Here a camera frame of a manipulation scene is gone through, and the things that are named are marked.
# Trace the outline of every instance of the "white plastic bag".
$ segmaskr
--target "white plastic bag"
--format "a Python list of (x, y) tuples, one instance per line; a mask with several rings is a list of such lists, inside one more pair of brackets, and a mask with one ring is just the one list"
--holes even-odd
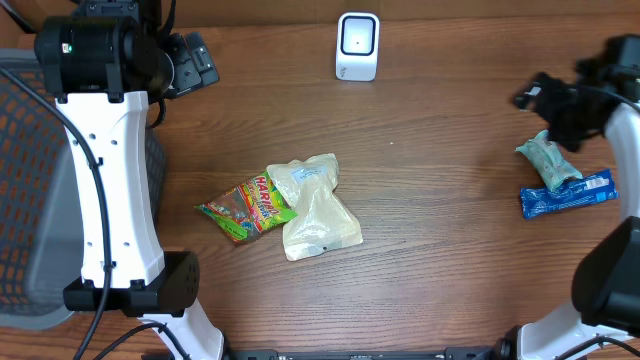
[(342, 205), (333, 190), (338, 185), (334, 154), (307, 161), (267, 166), (278, 191), (298, 216), (284, 225), (284, 251), (290, 261), (362, 243), (358, 220)]

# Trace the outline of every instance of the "blue package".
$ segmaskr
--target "blue package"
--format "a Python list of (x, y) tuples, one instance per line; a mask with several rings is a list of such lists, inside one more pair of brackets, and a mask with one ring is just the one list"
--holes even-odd
[(525, 219), (577, 206), (597, 204), (618, 198), (611, 170), (606, 169), (581, 180), (560, 185), (556, 191), (548, 188), (521, 189), (522, 213)]

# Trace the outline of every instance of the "table surface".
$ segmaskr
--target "table surface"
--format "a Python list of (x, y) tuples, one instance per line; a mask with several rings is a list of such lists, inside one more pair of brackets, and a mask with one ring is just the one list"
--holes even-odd
[[(197, 253), (200, 302), (236, 349), (493, 344), (566, 301), (576, 265), (618, 222), (618, 201), (523, 219), (520, 188), (543, 184), (514, 149), (545, 123), (509, 98), (538, 71), (572, 80), (576, 59), (638, 20), (384, 22), (371, 83), (336, 80), (333, 25), (199, 29), (222, 80), (170, 101), (157, 129), (169, 159), (160, 242)], [(323, 153), (339, 160), (336, 194), (362, 245), (289, 262), (281, 229), (234, 247), (193, 209), (269, 164)], [(566, 158), (583, 174), (615, 173), (604, 139)], [(71, 358), (90, 320), (0, 329), (0, 358)], [(135, 325), (107, 314), (87, 355)], [(163, 349), (143, 333), (111, 358)]]

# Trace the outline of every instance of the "snack package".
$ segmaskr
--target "snack package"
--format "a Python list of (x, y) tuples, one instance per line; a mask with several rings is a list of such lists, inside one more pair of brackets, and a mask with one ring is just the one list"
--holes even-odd
[(555, 191), (569, 178), (582, 179), (582, 174), (562, 157), (555, 142), (547, 140), (548, 135), (549, 131), (543, 130), (516, 151), (531, 161), (547, 188)]
[(269, 165), (267, 171), (287, 203), (298, 213), (282, 231), (289, 261), (362, 243), (360, 223), (333, 194), (338, 185), (335, 155)]
[(542, 189), (522, 189), (522, 213), (525, 219), (532, 219), (571, 207), (586, 206), (618, 198), (616, 184), (611, 170), (606, 169), (582, 180), (562, 184), (556, 191)]
[(238, 245), (296, 217), (266, 171), (196, 209), (215, 220)]

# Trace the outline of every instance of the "gray bin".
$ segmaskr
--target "gray bin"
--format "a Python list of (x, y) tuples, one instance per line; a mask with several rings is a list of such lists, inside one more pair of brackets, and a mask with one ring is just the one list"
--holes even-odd
[[(33, 51), (0, 50), (0, 64), (46, 94)], [(152, 131), (146, 150), (155, 221), (166, 158)], [(82, 249), (80, 201), (64, 128), (0, 75), (0, 326), (39, 330), (68, 318), (62, 290), (80, 276)]]

